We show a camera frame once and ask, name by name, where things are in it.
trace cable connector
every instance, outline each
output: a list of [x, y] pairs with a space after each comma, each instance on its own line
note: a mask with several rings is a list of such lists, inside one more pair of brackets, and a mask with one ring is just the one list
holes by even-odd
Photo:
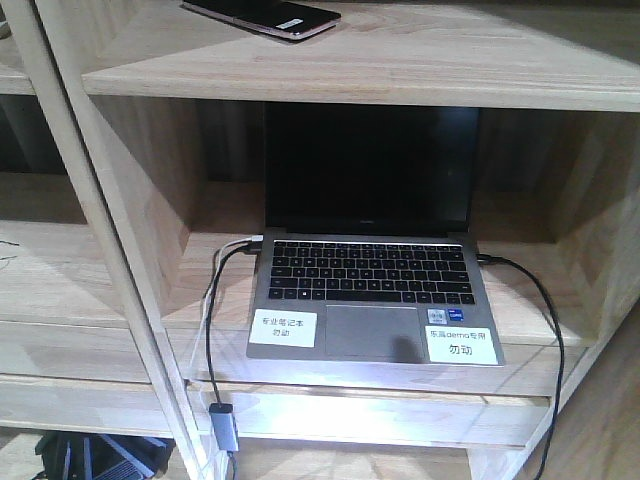
[[233, 416], [233, 405], [230, 403], [212, 403], [209, 405], [209, 416], [211, 417], [218, 448], [227, 452], [237, 452], [240, 445], [238, 443], [236, 419]]

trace charging cable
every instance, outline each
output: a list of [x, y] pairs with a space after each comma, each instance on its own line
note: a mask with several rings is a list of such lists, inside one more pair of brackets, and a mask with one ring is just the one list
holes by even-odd
[[540, 280], [538, 280], [535, 275], [533, 275], [529, 270], [524, 268], [522, 265], [519, 265], [518, 263], [514, 262], [513, 260], [509, 260], [508, 258], [494, 257], [493, 255], [486, 255], [483, 253], [479, 253], [477, 255], [477, 258], [478, 258], [478, 263], [480, 265], [496, 265], [496, 264], [509, 265], [510, 267], [513, 267], [516, 270], [519, 270], [520, 272], [524, 273], [527, 277], [529, 277], [533, 281], [533, 283], [536, 285], [536, 287], [540, 291], [540, 294], [542, 295], [542, 298], [544, 299], [544, 302], [546, 303], [547, 308], [549, 309], [549, 313], [551, 314], [551, 320], [553, 322], [553, 331], [556, 335], [556, 339], [558, 340], [558, 347], [560, 350], [560, 364], [558, 366], [558, 378], [556, 380], [555, 399], [553, 403], [553, 413], [551, 414], [551, 424], [549, 425], [547, 441], [545, 442], [544, 450], [542, 452], [540, 467], [538, 469], [538, 473], [534, 477], [534, 480], [540, 480], [540, 478], [542, 478], [542, 473], [544, 472], [544, 468], [547, 463], [547, 456], [549, 454], [549, 448], [551, 446], [551, 439], [553, 438], [553, 433], [556, 428], [558, 412], [560, 410], [560, 392], [562, 390], [562, 376], [564, 374], [564, 363], [565, 363], [564, 340], [562, 339], [562, 332], [560, 331], [560, 321], [558, 319], [558, 312], [555, 306], [553, 305], [551, 295], [549, 295], [549, 292], [547, 292], [547, 289], [544, 287], [544, 285], [542, 285]]

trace laptop keyboard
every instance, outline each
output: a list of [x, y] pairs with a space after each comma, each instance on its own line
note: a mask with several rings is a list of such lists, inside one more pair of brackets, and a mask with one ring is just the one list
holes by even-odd
[[474, 304], [459, 245], [278, 240], [269, 298]]

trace black cable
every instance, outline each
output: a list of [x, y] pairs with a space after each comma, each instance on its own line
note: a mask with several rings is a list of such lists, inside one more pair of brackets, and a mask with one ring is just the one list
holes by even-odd
[[495, 265], [495, 264], [503, 264], [509, 265], [520, 272], [524, 273], [527, 277], [529, 277], [533, 283], [538, 287], [542, 298], [547, 304], [547, 308], [549, 309], [549, 313], [551, 314], [551, 320], [553, 321], [553, 329], [556, 334], [556, 339], [558, 340], [558, 347], [560, 349], [560, 365], [558, 366], [558, 378], [556, 381], [556, 394], [555, 401], [553, 404], [553, 413], [551, 415], [551, 424], [549, 425], [549, 431], [547, 434], [547, 441], [544, 446], [544, 450], [542, 451], [542, 459], [540, 460], [540, 468], [538, 469], [538, 473], [534, 477], [533, 480], [540, 480], [542, 478], [542, 473], [544, 472], [545, 465], [547, 463], [547, 456], [549, 454], [549, 448], [551, 446], [551, 439], [553, 438], [553, 433], [556, 428], [556, 421], [558, 419], [558, 412], [560, 410], [560, 392], [562, 390], [562, 376], [564, 374], [564, 340], [562, 339], [562, 332], [560, 331], [560, 321], [558, 319], [558, 312], [556, 311], [555, 306], [553, 305], [553, 301], [547, 289], [540, 283], [535, 275], [533, 275], [529, 270], [524, 268], [522, 265], [517, 264], [513, 260], [509, 260], [504, 257], [494, 257], [493, 255], [486, 255], [483, 253], [479, 253], [477, 255], [478, 262], [481, 265]]
[[211, 283], [211, 301], [209, 302], [207, 315], [205, 317], [205, 349], [207, 354], [207, 367], [209, 369], [209, 376], [211, 377], [211, 384], [213, 385], [213, 392], [216, 396], [216, 402], [220, 407], [222, 407], [222, 399], [220, 398], [220, 391], [218, 390], [218, 384], [216, 383], [216, 378], [213, 373], [213, 362], [211, 360], [211, 316], [213, 314], [213, 306], [215, 304], [218, 283], [220, 282], [220, 275], [222, 274], [222, 270], [224, 269], [227, 260], [229, 260], [232, 255], [238, 252], [249, 252], [251, 250], [251, 246], [251, 244], [241, 245], [231, 250], [224, 257], [222, 257], [222, 260], [220, 261], [220, 267], [213, 272], [213, 280]]

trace printed label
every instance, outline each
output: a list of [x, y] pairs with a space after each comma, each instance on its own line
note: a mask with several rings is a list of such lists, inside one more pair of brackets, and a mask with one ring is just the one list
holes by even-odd
[[429, 323], [433, 323], [435, 325], [447, 324], [447, 312], [444, 310], [429, 308], [427, 310], [427, 318], [429, 319]]
[[301, 18], [294, 18], [289, 20], [288, 22], [281, 23], [280, 25], [276, 25], [276, 28], [280, 30], [286, 30], [289, 27], [293, 27], [294, 25], [300, 25], [304, 20]]
[[258, 309], [253, 316], [250, 343], [313, 348], [318, 315]]
[[432, 362], [497, 365], [488, 328], [425, 327]]

